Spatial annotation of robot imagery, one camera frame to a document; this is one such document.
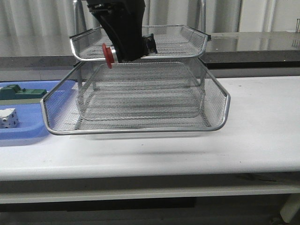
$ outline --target metal mesh basket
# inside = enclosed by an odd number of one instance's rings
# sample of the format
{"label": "metal mesh basket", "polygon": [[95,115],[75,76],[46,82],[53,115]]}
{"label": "metal mesh basket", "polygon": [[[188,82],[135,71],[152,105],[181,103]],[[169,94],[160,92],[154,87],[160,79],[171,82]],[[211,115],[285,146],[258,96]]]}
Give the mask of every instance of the metal mesh basket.
{"label": "metal mesh basket", "polygon": [[[143,59],[198,57],[204,53],[208,36],[183,25],[144,26],[142,34],[154,34],[158,54]],[[88,30],[70,39],[73,55],[80,61],[105,60],[102,44],[111,45],[103,28]]]}
{"label": "metal mesh basket", "polygon": [[80,63],[41,101],[54,134],[211,131],[229,94],[199,59]]}

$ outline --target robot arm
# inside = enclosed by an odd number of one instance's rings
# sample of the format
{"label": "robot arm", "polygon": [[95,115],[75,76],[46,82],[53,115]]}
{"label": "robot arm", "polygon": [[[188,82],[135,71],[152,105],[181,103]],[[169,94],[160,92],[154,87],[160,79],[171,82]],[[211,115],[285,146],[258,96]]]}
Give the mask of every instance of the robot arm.
{"label": "robot arm", "polygon": [[144,0],[86,1],[90,12],[112,41],[113,46],[102,46],[108,65],[157,53],[153,34],[142,36]]}

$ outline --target green block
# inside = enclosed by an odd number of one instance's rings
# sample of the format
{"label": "green block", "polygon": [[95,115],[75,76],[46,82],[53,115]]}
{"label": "green block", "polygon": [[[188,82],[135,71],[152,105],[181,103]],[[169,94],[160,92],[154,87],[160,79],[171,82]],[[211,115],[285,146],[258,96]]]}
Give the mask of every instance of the green block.
{"label": "green block", "polygon": [[10,84],[0,89],[0,100],[42,98],[46,89],[21,89],[17,84]]}

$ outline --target white countertop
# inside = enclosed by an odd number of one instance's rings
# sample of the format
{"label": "white countertop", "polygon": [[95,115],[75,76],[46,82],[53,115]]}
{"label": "white countertop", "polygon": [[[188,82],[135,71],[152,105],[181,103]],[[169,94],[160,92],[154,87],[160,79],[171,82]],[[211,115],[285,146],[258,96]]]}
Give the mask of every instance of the white countertop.
{"label": "white countertop", "polygon": [[300,171],[300,76],[219,81],[218,131],[0,141],[0,180]]}

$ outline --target red suction cup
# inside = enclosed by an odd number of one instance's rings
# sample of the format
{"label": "red suction cup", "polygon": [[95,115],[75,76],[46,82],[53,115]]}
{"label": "red suction cup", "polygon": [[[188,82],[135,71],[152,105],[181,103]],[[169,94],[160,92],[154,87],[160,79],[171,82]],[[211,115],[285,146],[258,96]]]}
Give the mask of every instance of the red suction cup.
{"label": "red suction cup", "polygon": [[102,44],[102,50],[105,56],[105,60],[107,63],[108,68],[112,68],[112,63],[114,63],[114,59],[113,59],[113,54],[112,54],[112,50],[110,47],[106,47],[106,44],[103,43]]}

